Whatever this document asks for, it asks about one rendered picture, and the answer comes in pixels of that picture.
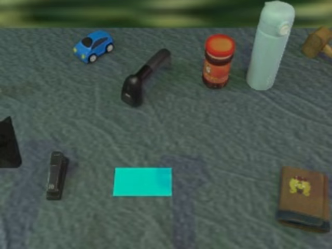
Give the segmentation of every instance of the gray tablecloth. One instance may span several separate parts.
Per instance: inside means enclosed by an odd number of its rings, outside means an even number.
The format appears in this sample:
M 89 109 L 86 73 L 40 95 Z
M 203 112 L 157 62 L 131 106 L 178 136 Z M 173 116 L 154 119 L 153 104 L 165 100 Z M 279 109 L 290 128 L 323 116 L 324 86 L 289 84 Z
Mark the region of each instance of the gray tablecloth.
M 23 164 L 0 170 L 0 249 L 328 249 L 330 234 L 275 221 L 283 165 L 332 169 L 332 61 L 307 59 L 294 29 L 274 87 L 245 82 L 254 29 L 109 29 L 115 50 L 85 65 L 89 29 L 0 30 L 0 119 Z M 201 81 L 204 41 L 237 43 L 227 88 Z M 134 109 L 123 80 L 160 48 L 173 65 Z M 45 199 L 49 156 L 71 160 L 63 199 Z M 115 167 L 173 168 L 172 198 L 112 198 Z

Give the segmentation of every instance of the red lid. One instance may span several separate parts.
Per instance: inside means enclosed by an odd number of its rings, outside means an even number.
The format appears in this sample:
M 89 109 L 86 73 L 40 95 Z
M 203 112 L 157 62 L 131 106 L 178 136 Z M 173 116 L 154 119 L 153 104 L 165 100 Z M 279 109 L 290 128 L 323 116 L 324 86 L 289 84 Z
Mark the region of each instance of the red lid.
M 212 35 L 205 42 L 206 51 L 215 57 L 231 56 L 235 51 L 235 42 L 227 35 Z

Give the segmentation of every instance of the car windshield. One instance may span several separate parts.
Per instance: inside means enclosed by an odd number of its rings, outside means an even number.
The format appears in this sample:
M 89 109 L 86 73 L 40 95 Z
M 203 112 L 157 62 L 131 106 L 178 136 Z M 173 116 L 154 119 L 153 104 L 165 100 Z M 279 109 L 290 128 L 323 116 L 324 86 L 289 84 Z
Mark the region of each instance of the car windshield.
M 83 40 L 82 40 L 82 44 L 84 46 L 86 46 L 87 48 L 91 47 L 92 45 L 92 39 L 90 37 L 85 37 Z

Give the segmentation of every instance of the jar label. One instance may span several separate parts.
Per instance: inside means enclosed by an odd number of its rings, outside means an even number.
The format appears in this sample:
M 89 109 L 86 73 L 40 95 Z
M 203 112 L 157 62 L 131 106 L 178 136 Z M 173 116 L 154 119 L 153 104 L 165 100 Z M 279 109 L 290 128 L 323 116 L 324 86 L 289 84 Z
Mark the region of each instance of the jar label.
M 214 84 L 223 84 L 228 80 L 231 63 L 222 66 L 215 66 L 204 61 L 203 76 L 204 78 Z

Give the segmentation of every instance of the jar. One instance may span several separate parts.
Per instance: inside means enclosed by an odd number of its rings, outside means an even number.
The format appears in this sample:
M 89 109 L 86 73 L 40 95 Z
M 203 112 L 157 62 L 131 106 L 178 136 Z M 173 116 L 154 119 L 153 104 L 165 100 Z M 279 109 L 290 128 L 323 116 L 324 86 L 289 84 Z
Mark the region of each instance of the jar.
M 226 86 L 234 51 L 235 42 L 227 35 L 212 35 L 206 40 L 202 78 L 207 87 Z

